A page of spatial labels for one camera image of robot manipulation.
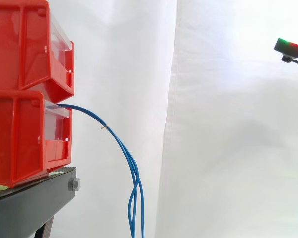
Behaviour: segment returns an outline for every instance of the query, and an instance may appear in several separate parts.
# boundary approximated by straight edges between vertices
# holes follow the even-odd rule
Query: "blue wire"
[[[113,137],[117,141],[119,147],[121,148],[121,150],[123,151],[123,153],[126,157],[126,160],[127,160],[127,163],[128,163],[131,175],[132,175],[133,184],[134,184],[134,188],[133,188],[133,191],[130,195],[129,202],[128,202],[128,221],[129,221],[131,237],[132,238],[136,237],[136,234],[135,234],[135,219],[136,219],[136,208],[137,208],[137,186],[139,186],[140,199],[141,199],[141,237],[144,238],[145,237],[145,230],[144,230],[144,192],[143,192],[143,186],[142,186],[140,178],[139,178],[139,171],[138,171],[136,161],[134,160],[134,158],[132,157],[132,155],[130,154],[128,149],[125,147],[125,145],[121,142],[119,137],[112,131],[112,129],[110,127],[107,126],[107,124],[98,115],[96,115],[95,113],[91,112],[88,109],[85,109],[85,108],[82,108],[82,107],[79,107],[79,106],[70,105],[70,104],[58,104],[58,105],[61,106],[61,107],[64,107],[64,108],[75,109],[75,110],[81,111],[81,112],[86,113],[87,115],[91,116],[92,118],[97,120],[100,124],[102,124],[104,127],[106,127],[107,130],[113,135]],[[130,213],[132,201],[134,202],[134,204],[133,204],[133,216],[131,216],[131,213]]]

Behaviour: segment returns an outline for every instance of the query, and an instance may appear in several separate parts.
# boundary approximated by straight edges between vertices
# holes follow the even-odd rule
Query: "white backdrop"
[[[172,0],[49,3],[75,44],[75,96],[67,103],[101,116],[138,162],[146,236],[154,237],[176,4]],[[51,238],[130,237],[131,174],[118,144],[100,127],[74,112],[71,165],[77,166],[81,188],[55,216]]]
[[[273,50],[298,43],[298,0],[49,2],[75,43],[68,102],[139,164],[147,238],[298,238],[298,65]],[[51,238],[130,237],[119,147],[81,113],[73,129],[81,190]]]
[[[156,238],[298,238],[298,0],[179,0]]]

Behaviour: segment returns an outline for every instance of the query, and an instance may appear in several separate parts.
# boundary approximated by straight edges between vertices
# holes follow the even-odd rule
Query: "white curtain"
[[[172,0],[49,0],[74,42],[75,96],[67,103],[97,113],[138,163],[145,193],[146,236],[154,237],[163,134],[174,47]],[[117,142],[80,112],[73,154],[80,191],[54,219],[51,238],[129,238],[133,183]],[[140,237],[138,204],[137,237]]]
[[[298,0],[179,0],[156,238],[298,238]]]
[[[134,155],[147,238],[298,238],[298,65],[273,50],[298,43],[298,0],[49,2],[75,43],[67,102]],[[51,238],[130,237],[118,145],[74,112],[73,146]]]

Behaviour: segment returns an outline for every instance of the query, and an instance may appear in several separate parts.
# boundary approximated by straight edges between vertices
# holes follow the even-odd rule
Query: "metal bolt head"
[[[79,178],[72,178],[69,181],[69,191],[77,192],[80,189],[80,179]]]

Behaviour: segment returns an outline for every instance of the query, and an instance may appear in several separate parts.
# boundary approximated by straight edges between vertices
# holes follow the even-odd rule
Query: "red plastic drawer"
[[[37,90],[57,103],[74,94],[74,45],[45,0],[0,0],[0,90]]]
[[[37,91],[0,91],[0,185],[46,176],[71,162],[72,112]]]

